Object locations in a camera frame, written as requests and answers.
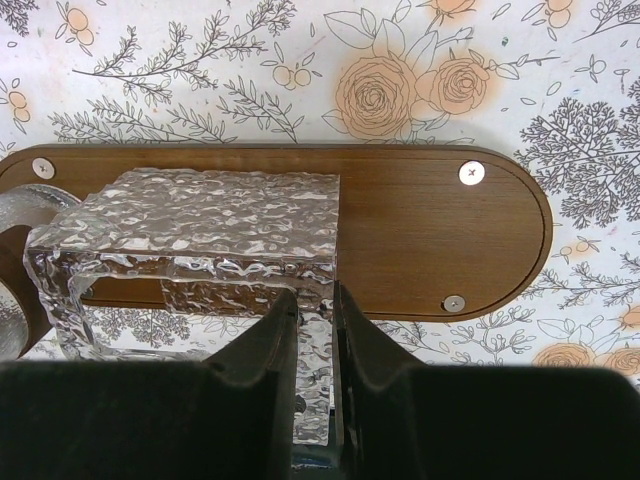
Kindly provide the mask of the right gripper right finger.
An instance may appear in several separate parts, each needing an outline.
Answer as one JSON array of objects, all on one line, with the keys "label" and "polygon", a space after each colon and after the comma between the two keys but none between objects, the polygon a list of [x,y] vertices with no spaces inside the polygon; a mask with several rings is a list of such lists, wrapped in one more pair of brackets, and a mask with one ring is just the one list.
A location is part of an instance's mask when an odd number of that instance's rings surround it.
[{"label": "right gripper right finger", "polygon": [[639,395],[601,368],[429,365],[334,288],[348,479],[635,479]]}]

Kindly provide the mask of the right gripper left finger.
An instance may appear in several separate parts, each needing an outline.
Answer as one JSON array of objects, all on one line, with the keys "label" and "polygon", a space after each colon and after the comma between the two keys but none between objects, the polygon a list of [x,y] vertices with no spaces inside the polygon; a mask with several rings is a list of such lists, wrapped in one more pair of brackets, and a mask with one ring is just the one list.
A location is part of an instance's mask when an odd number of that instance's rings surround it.
[{"label": "right gripper left finger", "polygon": [[5,479],[285,479],[298,306],[196,361],[22,361],[1,367]]}]

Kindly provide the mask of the clear textured acrylic holder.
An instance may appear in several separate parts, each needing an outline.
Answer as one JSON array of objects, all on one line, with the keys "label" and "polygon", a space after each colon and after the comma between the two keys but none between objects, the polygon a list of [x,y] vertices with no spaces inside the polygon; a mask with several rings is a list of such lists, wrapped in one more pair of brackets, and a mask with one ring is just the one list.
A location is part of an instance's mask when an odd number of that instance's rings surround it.
[{"label": "clear textured acrylic holder", "polygon": [[336,174],[140,168],[34,228],[25,268],[72,360],[198,360],[283,291],[300,325],[293,439],[331,410]]}]

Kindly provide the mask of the clear glass cup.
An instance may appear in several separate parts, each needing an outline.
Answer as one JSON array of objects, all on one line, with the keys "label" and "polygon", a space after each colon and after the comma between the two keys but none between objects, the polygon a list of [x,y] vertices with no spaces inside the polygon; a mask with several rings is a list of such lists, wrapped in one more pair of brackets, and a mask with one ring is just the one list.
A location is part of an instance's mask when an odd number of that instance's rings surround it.
[{"label": "clear glass cup", "polygon": [[23,265],[31,230],[80,200],[57,187],[26,184],[1,194],[1,359],[28,352],[51,329]]}]

